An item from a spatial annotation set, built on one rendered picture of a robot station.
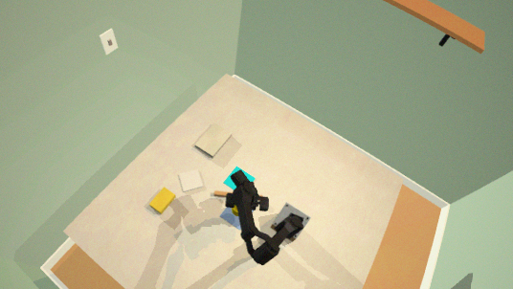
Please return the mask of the orange flat bar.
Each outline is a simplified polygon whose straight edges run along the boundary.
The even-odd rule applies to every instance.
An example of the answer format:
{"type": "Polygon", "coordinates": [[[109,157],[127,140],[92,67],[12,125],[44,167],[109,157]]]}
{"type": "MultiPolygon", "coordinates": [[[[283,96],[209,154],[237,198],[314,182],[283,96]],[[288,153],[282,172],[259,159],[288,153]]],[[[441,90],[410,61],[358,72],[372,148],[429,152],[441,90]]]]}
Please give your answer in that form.
{"type": "Polygon", "coordinates": [[[226,194],[227,193],[232,193],[232,192],[223,192],[223,191],[215,191],[213,193],[214,196],[223,196],[223,197],[226,197],[226,194]]]}

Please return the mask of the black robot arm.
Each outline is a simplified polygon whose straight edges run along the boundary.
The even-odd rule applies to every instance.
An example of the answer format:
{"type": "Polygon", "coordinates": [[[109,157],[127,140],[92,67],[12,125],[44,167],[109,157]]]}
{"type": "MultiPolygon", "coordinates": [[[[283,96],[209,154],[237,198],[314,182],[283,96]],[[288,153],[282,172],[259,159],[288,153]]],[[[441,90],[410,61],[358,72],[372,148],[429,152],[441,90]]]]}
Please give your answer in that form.
{"type": "Polygon", "coordinates": [[[279,245],[286,238],[290,239],[303,229],[302,217],[290,213],[279,225],[275,227],[277,233],[271,238],[269,234],[261,232],[255,225],[251,202],[260,200],[254,182],[250,182],[240,169],[233,173],[231,180],[236,189],[231,194],[233,204],[237,207],[241,233],[240,236],[246,243],[248,254],[256,263],[264,265],[279,253],[279,245]],[[257,236],[265,242],[256,250],[253,248],[252,238],[257,236]]]}

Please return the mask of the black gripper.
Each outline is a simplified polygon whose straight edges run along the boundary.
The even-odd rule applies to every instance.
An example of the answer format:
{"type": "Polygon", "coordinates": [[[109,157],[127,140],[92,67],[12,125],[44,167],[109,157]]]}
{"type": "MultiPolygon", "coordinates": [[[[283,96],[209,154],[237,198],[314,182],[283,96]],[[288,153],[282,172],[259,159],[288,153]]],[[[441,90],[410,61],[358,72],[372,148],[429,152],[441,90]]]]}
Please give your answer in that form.
{"type": "MultiPolygon", "coordinates": [[[[262,197],[260,196],[260,202],[251,202],[251,209],[252,211],[256,210],[256,207],[258,207],[259,204],[259,210],[260,211],[268,211],[269,210],[269,198],[268,197],[262,197]]],[[[231,198],[231,193],[226,194],[226,201],[225,201],[225,207],[226,208],[233,208],[234,204],[231,198]]]]}

